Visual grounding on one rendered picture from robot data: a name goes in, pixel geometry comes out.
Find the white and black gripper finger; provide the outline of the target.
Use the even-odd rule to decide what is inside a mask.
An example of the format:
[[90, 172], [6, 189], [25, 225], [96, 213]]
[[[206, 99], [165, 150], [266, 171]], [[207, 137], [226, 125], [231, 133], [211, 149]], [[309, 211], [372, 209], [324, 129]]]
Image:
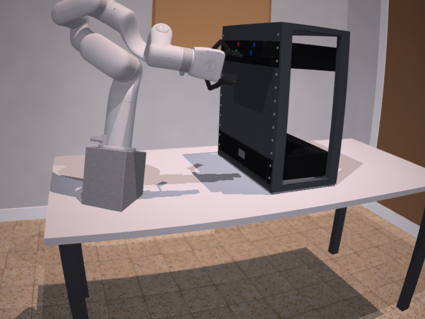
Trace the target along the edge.
[[232, 56], [243, 58], [243, 55], [241, 55], [240, 52], [233, 51], [233, 50], [231, 51], [230, 47], [222, 39], [219, 39], [211, 49], [217, 49], [220, 45], [223, 45], [225, 48], [225, 50], [223, 50], [223, 52], [225, 53], [225, 56], [230, 54]]
[[223, 79], [220, 78], [219, 81], [217, 83], [215, 83], [214, 85], [211, 85], [210, 81], [208, 81], [208, 80], [205, 80], [205, 82], [206, 82], [208, 90], [210, 90], [210, 91], [214, 90], [216, 88], [219, 88], [220, 86], [222, 86], [224, 84], [231, 85], [231, 86], [233, 86], [233, 84], [236, 85], [236, 82], [234, 80], [224, 79], [224, 78]]

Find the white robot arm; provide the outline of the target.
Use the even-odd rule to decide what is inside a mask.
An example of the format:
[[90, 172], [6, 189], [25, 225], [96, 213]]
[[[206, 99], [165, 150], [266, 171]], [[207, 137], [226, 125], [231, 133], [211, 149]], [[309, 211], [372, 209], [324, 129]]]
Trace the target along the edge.
[[172, 30], [164, 23], [151, 28], [145, 43], [135, 13], [114, 0], [63, 0], [53, 7], [52, 20], [70, 28], [72, 46], [87, 62], [113, 78], [104, 135], [91, 136], [90, 141], [101, 143], [98, 148], [136, 151], [131, 144], [142, 65], [109, 39], [91, 34], [89, 16], [118, 31], [129, 50], [151, 67], [178, 70], [184, 76], [192, 63], [192, 49], [172, 46]]

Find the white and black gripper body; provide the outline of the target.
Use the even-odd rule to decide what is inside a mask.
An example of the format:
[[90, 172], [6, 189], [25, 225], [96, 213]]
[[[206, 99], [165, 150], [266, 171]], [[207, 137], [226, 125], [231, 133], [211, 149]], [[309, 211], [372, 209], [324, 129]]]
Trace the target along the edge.
[[188, 75], [213, 82], [219, 81], [225, 53], [205, 47], [193, 47], [192, 52], [192, 63]]

